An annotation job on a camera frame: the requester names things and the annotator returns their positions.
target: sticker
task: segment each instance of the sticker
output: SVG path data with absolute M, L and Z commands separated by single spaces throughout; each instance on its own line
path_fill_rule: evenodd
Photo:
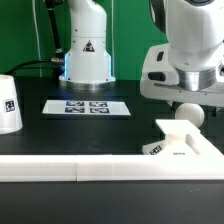
M 95 50 L 94 50 L 94 48 L 93 48 L 93 45 L 92 45 L 91 41 L 89 41 L 89 42 L 86 44 L 86 46 L 85 46 L 85 48 L 83 49 L 83 51 L 85 51 L 85 52 L 95 52 Z
M 66 107 L 65 113 L 84 114 L 85 108 L 83 108 L 83 107 Z
M 84 107 L 85 103 L 83 101 L 67 101 L 66 106 Z
M 5 110 L 6 112 L 12 112 L 15 111 L 15 103 L 14 100 L 5 101 Z
M 150 155 L 156 155 L 158 154 L 160 151 L 162 151 L 163 149 L 161 148 L 160 145 L 156 146 L 154 149 L 152 149 L 149 154 Z
M 92 114 L 109 114 L 108 108 L 90 108 L 90 113 Z
M 106 102 L 89 102 L 90 107 L 108 107 Z

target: black cable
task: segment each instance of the black cable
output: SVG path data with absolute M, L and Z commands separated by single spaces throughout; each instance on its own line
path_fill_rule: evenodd
M 25 67 L 25 68 L 18 68 L 16 69 L 16 71 L 18 70 L 32 70 L 32 69 L 53 69 L 53 68 L 61 68 L 61 67 Z
M 27 65 L 41 64 L 41 63 L 50 63 L 50 62 L 51 62 L 51 60 L 34 60 L 34 61 L 24 62 L 24 63 L 21 63 L 21 64 L 17 65 L 16 67 L 10 69 L 9 71 L 4 72 L 3 74 L 10 75 L 14 71 L 18 70 L 19 68 L 25 67 Z
M 48 15 L 51 22 L 51 30 L 53 34 L 53 40 L 55 45 L 55 56 L 58 58 L 64 58 L 64 52 L 61 47 L 57 22 L 55 18 L 54 8 L 55 5 L 61 4 L 63 1 L 55 1 L 55 0 L 45 0 L 45 4 L 47 7 Z

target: white object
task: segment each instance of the white object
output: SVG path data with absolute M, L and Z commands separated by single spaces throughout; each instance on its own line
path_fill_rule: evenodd
M 184 103 L 177 108 L 175 119 L 189 120 L 194 126 L 199 128 L 204 122 L 205 113 L 197 104 Z
M 164 4 L 169 43 L 149 49 L 143 65 L 142 95 L 224 107 L 224 77 L 220 72 L 224 52 L 224 1 L 158 1 Z M 158 10 L 152 8 L 154 20 L 156 13 Z
M 119 115 L 129 116 L 130 112 L 124 102 L 114 101 L 71 101 L 47 100 L 44 114 L 73 115 Z
M 143 153 L 156 156 L 223 157 L 222 153 L 200 134 L 188 120 L 156 120 L 165 140 L 143 146 Z
M 16 132 L 22 128 L 14 78 L 0 75 L 0 134 Z
M 76 89 L 98 90 L 113 85 L 111 56 L 106 51 L 105 10 L 92 0 L 68 0 L 71 49 L 65 56 L 60 83 Z
M 224 180 L 224 157 L 192 123 L 157 120 L 164 141 L 148 155 L 0 156 L 0 182 Z M 158 144 L 162 150 L 150 154 Z
M 209 88 L 200 91 L 185 90 L 178 86 L 179 74 L 169 63 L 168 49 L 169 44 L 163 44 L 148 51 L 140 83 L 141 94 L 151 99 L 224 107 L 224 76 L 216 74 L 217 82 Z M 160 52 L 164 52 L 163 58 L 157 61 Z M 153 73 L 156 77 L 150 78 L 149 74 Z

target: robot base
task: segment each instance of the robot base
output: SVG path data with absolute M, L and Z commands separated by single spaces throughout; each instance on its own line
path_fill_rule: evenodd
M 108 80 L 103 83 L 81 83 L 81 82 L 71 82 L 66 80 L 63 76 L 59 78 L 59 84 L 62 87 L 77 89 L 77 90 L 89 90 L 89 91 L 99 91 L 103 89 L 109 89 L 115 87 L 115 78 Z

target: white platform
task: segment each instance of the white platform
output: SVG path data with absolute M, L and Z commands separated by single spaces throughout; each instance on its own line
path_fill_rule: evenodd
M 223 155 L 189 121 L 157 123 L 166 139 L 154 156 L 0 156 L 0 182 L 224 180 Z

